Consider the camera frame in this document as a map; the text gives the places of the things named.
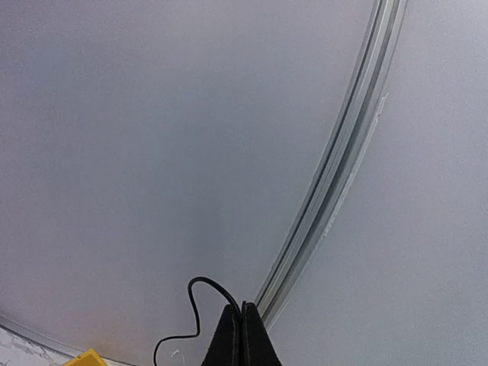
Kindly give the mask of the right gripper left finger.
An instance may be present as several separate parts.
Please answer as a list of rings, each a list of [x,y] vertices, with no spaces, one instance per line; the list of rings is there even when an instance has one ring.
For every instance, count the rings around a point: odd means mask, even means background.
[[[240,313],[226,305],[213,334],[202,366],[238,366],[241,347]]]

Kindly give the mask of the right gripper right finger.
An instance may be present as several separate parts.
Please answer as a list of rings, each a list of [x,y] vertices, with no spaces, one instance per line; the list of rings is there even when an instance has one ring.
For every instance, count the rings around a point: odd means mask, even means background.
[[[242,304],[241,365],[282,366],[257,306],[248,302]]]

